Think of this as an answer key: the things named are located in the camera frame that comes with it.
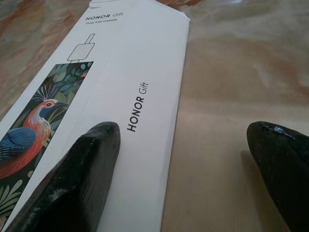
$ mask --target bird crest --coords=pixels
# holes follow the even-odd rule
[[[52,86],[51,84],[47,88],[46,85],[41,86],[37,90],[37,92],[34,94],[33,99],[35,101],[46,101],[48,99],[53,99],[57,93],[58,89],[55,86]]]

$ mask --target black object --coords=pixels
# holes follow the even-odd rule
[[[293,232],[309,232],[309,137],[280,125],[254,122],[247,139],[287,225]]]
[[[114,122],[82,135],[47,174],[7,232],[95,232],[120,147]]]

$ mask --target peacock illustration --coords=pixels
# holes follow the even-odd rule
[[[9,130],[0,141],[0,179],[6,178],[25,167],[42,149],[48,139],[51,126],[45,117],[53,110],[67,106],[52,99],[57,92],[55,87],[38,89],[33,100],[40,101],[27,115],[23,127]]]

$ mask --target marble surface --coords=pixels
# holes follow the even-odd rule
[[[307,0],[162,0],[191,18],[162,232],[288,232],[246,141],[309,134]],[[0,1],[0,119],[87,8]]]

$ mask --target bird beak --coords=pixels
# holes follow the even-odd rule
[[[68,106],[68,104],[57,101],[56,104],[54,105],[54,107],[56,108],[65,108],[66,106]]]

